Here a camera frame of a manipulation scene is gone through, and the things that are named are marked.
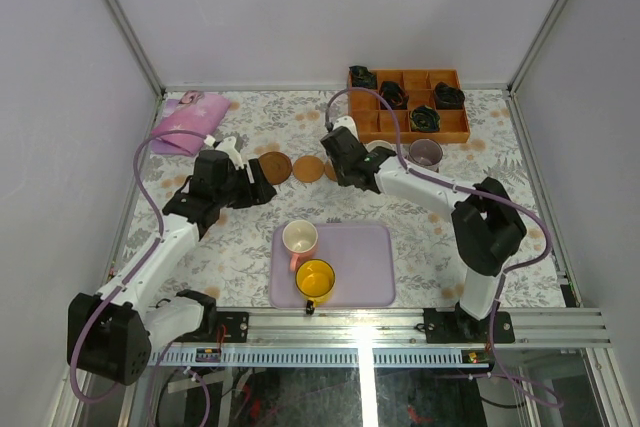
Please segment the large dark wooden saucer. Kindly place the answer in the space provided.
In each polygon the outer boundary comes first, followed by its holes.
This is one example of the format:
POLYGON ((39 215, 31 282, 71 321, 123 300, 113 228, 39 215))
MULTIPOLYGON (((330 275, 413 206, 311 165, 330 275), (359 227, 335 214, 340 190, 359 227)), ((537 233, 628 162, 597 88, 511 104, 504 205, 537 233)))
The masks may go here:
POLYGON ((292 173, 291 160, 282 152, 266 152, 258 158, 258 161, 266 179, 273 186, 285 182, 292 173))

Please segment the light wooden coaster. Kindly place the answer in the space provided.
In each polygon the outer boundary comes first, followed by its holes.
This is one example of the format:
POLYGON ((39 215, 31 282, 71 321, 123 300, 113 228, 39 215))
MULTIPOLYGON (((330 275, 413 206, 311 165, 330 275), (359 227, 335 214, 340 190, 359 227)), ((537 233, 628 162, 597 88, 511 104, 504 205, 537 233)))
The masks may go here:
POLYGON ((330 160, 327 160, 324 164, 325 175, 333 182, 337 181, 337 175, 334 170, 333 164, 330 160))
POLYGON ((293 175, 303 183, 316 182, 324 175, 324 162, 316 156, 302 156, 293 164, 293 175))

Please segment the purple mug black handle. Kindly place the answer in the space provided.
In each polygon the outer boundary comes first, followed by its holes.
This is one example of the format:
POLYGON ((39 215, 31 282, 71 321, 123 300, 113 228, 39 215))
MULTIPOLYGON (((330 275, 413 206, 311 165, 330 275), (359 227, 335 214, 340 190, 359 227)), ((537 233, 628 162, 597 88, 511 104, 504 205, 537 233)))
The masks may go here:
POLYGON ((408 159, 418 166, 438 172, 443 159, 443 149, 434 140, 419 139, 409 146, 408 159))

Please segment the cream white mug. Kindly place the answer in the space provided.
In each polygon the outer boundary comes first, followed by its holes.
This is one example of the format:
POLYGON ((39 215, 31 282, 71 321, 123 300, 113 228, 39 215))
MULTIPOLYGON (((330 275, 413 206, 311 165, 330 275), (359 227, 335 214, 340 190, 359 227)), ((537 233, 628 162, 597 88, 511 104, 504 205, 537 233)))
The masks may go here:
POLYGON ((390 150, 392 152, 396 151, 396 147, 394 145, 392 145, 391 143, 386 142, 384 140, 373 140, 373 141, 368 142, 366 144, 366 149, 369 152, 372 152, 374 149, 376 149, 378 147, 390 150))

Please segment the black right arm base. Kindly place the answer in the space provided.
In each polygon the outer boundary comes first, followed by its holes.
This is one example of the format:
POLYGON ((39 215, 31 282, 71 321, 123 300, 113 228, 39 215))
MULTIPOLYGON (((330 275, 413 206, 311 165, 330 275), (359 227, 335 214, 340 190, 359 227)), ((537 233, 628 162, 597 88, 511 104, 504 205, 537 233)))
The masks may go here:
POLYGON ((508 312, 489 312, 482 320, 476 320, 459 304, 446 309, 424 308, 422 321, 414 329, 421 332, 431 344, 488 344, 490 333, 493 333, 496 344, 515 342, 513 322, 508 312))

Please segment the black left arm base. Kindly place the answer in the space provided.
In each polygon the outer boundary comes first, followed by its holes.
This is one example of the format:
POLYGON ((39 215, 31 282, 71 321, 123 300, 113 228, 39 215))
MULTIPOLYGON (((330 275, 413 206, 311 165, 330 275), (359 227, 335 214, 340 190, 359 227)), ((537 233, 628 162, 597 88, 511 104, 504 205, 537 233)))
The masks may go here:
POLYGON ((154 347, 170 342, 245 343, 249 313, 221 311, 217 301, 205 293, 182 290, 147 317, 154 347))

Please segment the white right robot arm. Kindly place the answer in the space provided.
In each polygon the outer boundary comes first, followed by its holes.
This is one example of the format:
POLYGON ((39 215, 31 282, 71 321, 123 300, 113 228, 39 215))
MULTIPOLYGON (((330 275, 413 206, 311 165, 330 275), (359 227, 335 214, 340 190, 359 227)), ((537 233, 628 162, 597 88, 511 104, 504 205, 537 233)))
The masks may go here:
POLYGON ((369 151, 346 127, 333 128, 320 143, 339 185, 404 199, 451 223, 467 268, 456 329, 472 342, 488 334, 504 264, 527 233, 503 185, 490 177, 477 184, 457 183, 389 148, 369 151))

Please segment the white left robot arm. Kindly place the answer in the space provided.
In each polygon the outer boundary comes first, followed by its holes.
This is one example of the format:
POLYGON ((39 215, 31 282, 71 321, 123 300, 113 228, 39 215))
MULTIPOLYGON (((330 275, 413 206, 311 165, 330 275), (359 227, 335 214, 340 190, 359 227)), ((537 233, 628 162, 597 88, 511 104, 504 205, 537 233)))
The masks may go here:
POLYGON ((70 367, 128 386, 156 350, 184 336, 204 342, 218 333, 215 298, 185 289, 161 307, 152 300, 222 210, 264 205, 275 196, 257 159, 238 161, 220 150, 200 153, 192 174, 163 207, 159 233, 95 294, 80 293, 71 301, 70 367))

